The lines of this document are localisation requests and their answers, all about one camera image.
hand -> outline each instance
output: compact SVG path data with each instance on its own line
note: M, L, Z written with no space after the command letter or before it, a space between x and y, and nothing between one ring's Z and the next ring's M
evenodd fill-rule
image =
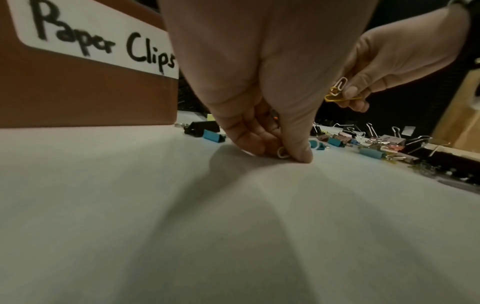
M460 5L402 20L363 34L343 70L349 79L343 96L360 93L362 100L337 103L366 112L371 93L399 86L436 72L460 53L470 28L468 12Z
M317 110L376 2L162 0L160 6L183 74L229 138L256 155L276 156L285 146L309 163Z

gold paper clip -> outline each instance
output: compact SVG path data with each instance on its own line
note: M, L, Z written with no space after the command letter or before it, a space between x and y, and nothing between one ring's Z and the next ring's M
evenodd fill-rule
M342 98L342 97L338 97L340 95L340 93L344 90L345 86L347 85L347 82L349 82L349 80L346 77L340 78L340 80L338 80L336 82L336 84L333 87L330 88L330 94L325 96L325 101L326 102L339 102L339 101L362 99L361 94L358 94L357 96L355 96L351 99L345 99L345 98Z

brown box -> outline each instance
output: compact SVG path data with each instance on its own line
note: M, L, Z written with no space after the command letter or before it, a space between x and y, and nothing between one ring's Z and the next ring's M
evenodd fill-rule
M97 2L165 29L158 13L133 0ZM0 28L0 128L175 122L178 79L28 47L7 0Z

white table surface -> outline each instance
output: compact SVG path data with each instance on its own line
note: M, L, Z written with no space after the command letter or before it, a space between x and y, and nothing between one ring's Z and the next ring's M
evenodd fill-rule
M387 162L255 158L173 126L0 130L1 304L470 304L479 286L480 196Z

dark background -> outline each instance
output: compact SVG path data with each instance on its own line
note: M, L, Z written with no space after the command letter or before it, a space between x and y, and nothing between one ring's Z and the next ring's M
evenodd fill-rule
M137 0L158 10L156 0ZM366 30L398 20L422 15L445 7L448 0L382 0ZM403 129L416 127L413 136L430 135L443 112L463 81L467 68L455 62L428 77L396 87L385 92L372 94L367 113L342 109L333 103L323 103L316 120L334 123L354 122L363 131L367 122L373 123L379 134L391 134L392 126ZM180 79L179 109L202 111L199 101L186 83Z

